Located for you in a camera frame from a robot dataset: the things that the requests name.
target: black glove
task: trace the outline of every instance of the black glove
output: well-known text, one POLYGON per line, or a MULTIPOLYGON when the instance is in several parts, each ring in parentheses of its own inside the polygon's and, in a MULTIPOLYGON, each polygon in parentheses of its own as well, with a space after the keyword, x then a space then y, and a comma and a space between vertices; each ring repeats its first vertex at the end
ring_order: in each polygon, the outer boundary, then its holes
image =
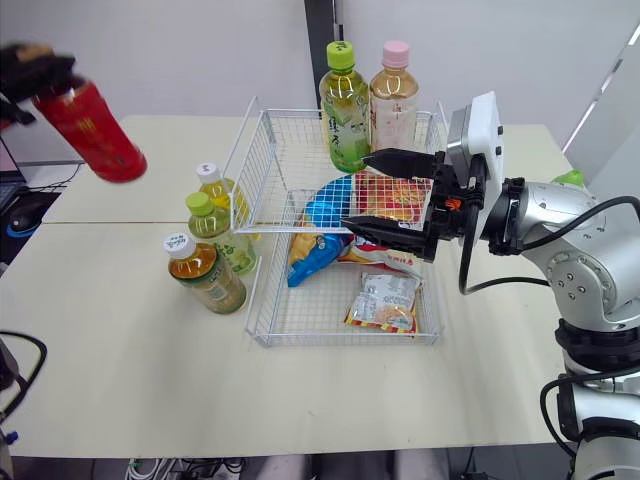
POLYGON ((10 122, 28 124, 35 121, 29 112, 17 103, 54 88, 66 81, 75 62, 74 57, 56 56, 47 48, 35 47, 33 55, 29 45, 10 45, 0 50, 0 118, 10 122))

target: red can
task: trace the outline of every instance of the red can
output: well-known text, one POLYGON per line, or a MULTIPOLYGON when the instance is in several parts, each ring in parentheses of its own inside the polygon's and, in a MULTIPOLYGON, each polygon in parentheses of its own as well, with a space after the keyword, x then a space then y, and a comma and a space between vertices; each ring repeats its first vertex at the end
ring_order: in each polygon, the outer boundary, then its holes
POLYGON ((144 155, 124 134, 91 81, 71 77, 34 97, 33 104, 99 177, 128 182, 147 169, 144 155))

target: white wire basket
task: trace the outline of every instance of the white wire basket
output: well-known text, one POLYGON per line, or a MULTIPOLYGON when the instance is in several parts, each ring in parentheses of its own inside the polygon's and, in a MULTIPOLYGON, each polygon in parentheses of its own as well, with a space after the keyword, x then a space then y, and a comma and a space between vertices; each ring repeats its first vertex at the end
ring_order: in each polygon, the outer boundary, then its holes
POLYGON ((423 284, 416 296, 416 333, 348 325, 344 319, 360 291, 362 272, 383 270, 334 263, 289 288, 287 262, 294 235, 274 235, 271 256, 255 280, 252 300, 259 300, 250 304, 246 330, 261 345, 431 345, 438 340, 446 312, 432 265, 424 264, 423 284))
MULTIPOLYGON (((418 112, 415 151, 434 153, 445 147, 446 125, 442 107, 438 107, 435 114, 418 112)), ((331 162, 320 110, 262 109, 254 97, 225 167, 224 176, 236 179, 230 192, 231 228, 239 233, 348 233, 340 225, 340 218, 362 215, 365 210, 362 191, 356 193, 355 187, 346 206, 330 218, 302 223, 308 202, 329 182, 345 175, 331 162)), ((423 195, 424 184, 387 178, 390 182, 405 182, 406 192, 422 201, 420 212, 412 206, 411 211, 401 213, 424 222, 428 204, 428 197, 423 195)), ((387 216, 380 208, 371 214, 387 216)), ((422 229, 422 223, 413 222, 410 228, 422 229)))

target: blue snack bag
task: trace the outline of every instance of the blue snack bag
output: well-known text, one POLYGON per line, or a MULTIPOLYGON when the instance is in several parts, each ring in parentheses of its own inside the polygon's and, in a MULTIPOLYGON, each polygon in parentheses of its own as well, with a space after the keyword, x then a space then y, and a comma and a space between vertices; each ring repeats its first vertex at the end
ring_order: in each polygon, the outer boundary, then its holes
MULTIPOLYGON (((302 224, 321 228, 339 227, 349 215, 352 177, 333 180, 307 203, 302 224)), ((287 285, 297 287, 304 279, 340 256, 352 235, 342 233, 298 233, 291 241, 287 285)))

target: black pole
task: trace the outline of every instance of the black pole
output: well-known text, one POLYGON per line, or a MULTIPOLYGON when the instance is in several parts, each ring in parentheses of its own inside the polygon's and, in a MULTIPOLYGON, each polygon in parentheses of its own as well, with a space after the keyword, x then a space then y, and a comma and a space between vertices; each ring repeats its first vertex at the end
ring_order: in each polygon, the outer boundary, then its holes
POLYGON ((313 68, 313 82, 316 87, 316 101, 320 108, 320 80, 329 70, 327 65, 327 44, 333 42, 333 2, 327 0, 304 0, 309 33, 309 50, 313 68))

